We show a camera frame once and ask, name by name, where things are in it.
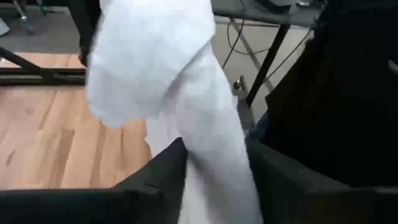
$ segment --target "wire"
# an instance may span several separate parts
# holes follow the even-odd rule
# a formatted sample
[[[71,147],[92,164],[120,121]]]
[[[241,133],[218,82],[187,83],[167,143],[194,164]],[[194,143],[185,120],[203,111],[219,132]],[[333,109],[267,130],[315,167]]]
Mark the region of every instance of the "wire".
[[[226,36],[227,36],[227,39],[228,39],[228,45],[229,45],[229,47],[231,47],[231,49],[233,51],[235,51],[236,53],[241,54],[241,55],[251,55],[251,54],[255,55],[255,54],[258,54],[258,53],[265,52],[265,51],[269,50],[269,48],[267,48],[267,49],[264,49],[264,50],[258,50],[258,51],[253,52],[253,53],[246,53],[246,52],[241,52],[241,51],[236,50],[235,47],[231,45],[231,39],[229,38],[229,27],[230,27],[231,24],[232,24],[232,22],[229,22],[228,25],[227,25]]]
[[[268,79],[270,79],[270,77],[271,77],[273,74],[275,74],[275,72],[278,71],[278,69],[281,68],[281,66],[287,61],[287,59],[288,59],[290,56],[292,56],[292,54],[293,54],[293,53],[299,48],[299,46],[304,42],[304,40],[308,37],[308,35],[310,35],[310,32],[311,32],[311,30],[309,30],[309,31],[307,32],[307,34],[305,34],[305,36],[303,37],[303,39],[300,40],[300,42],[299,42],[299,43],[297,44],[297,46],[291,51],[291,53],[289,53],[288,56],[278,65],[278,67],[275,68],[275,70],[274,70],[273,72],[271,72],[271,74],[270,74],[268,77],[266,77],[266,78],[264,79],[264,81],[262,82],[262,84],[264,84],[266,81],[268,81]]]
[[[242,4],[243,11],[246,12],[246,7],[244,6],[244,3],[242,2],[242,0],[239,0],[239,1]],[[229,51],[229,54],[228,54],[227,58],[224,61],[224,64],[223,64],[223,67],[222,67],[223,69],[225,68],[226,63],[228,62],[229,58],[231,57],[232,52],[234,52],[235,46],[238,43],[239,38],[241,37],[242,31],[243,31],[243,27],[244,27],[244,22],[245,22],[245,20],[242,20],[241,29],[239,30],[238,36],[237,36],[234,44],[231,46],[231,50]]]

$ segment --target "hardwood floor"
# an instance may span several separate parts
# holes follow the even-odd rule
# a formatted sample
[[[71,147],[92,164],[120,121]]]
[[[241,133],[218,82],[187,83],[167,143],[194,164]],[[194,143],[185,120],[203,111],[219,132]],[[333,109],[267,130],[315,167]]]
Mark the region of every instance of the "hardwood floor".
[[[43,67],[81,67],[76,55],[20,55]],[[112,187],[151,158],[145,136],[143,120],[103,126],[83,87],[0,88],[0,189]]]

